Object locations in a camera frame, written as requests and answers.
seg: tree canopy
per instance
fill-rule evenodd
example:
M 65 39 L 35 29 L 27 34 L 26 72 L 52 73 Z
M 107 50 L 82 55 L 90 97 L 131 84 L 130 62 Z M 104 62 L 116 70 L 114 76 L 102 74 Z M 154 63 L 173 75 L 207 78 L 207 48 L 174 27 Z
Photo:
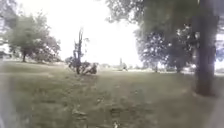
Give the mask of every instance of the tree canopy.
M 12 52 L 20 52 L 25 62 L 26 57 L 42 62 L 51 62 L 58 59 L 60 42 L 50 36 L 47 19 L 41 13 L 18 16 L 16 26 L 5 33 L 5 42 Z

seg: tree trunk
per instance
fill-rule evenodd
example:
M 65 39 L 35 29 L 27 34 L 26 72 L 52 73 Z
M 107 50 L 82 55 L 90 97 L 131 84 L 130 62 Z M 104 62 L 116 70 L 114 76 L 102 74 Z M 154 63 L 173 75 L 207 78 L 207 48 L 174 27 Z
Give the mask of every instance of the tree trunk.
M 26 62 L 26 52 L 23 52 L 23 60 L 22 60 L 22 62 Z
M 176 67 L 176 72 L 177 72 L 177 73 L 181 73 L 181 70 L 182 70 L 182 69 L 181 69 L 180 67 Z
M 210 7 L 210 0 L 201 0 L 199 17 L 199 48 L 197 60 L 196 93 L 204 96 L 212 94 L 215 60 L 215 36 L 218 18 Z

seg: lawn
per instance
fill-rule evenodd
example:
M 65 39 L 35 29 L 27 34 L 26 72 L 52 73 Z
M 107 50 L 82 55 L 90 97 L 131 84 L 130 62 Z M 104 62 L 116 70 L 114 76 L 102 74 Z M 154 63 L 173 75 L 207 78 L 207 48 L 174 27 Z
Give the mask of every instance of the lawn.
M 12 62 L 4 72 L 27 128 L 203 128 L 214 104 L 193 95 L 189 75 L 76 76 L 62 67 Z

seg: sky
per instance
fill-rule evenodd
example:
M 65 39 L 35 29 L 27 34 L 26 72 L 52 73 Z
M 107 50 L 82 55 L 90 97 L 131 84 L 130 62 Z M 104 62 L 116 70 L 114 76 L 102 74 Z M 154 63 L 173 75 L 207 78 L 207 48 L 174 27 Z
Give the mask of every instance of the sky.
M 17 0 L 26 14 L 42 11 L 46 14 L 51 35 L 61 41 L 62 59 L 72 56 L 74 41 L 84 28 L 84 38 L 89 38 L 84 60 L 119 64 L 120 58 L 130 65 L 141 65 L 133 31 L 136 25 L 108 23 L 109 9 L 97 0 Z

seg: ground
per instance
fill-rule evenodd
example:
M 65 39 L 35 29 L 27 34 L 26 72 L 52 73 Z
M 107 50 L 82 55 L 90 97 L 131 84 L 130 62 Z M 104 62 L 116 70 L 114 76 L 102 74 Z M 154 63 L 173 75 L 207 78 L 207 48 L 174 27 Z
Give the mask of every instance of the ground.
M 191 75 L 107 72 L 5 62 L 8 90 L 27 128 L 204 128 L 215 97 L 192 93 Z M 216 86 L 224 79 L 216 78 Z

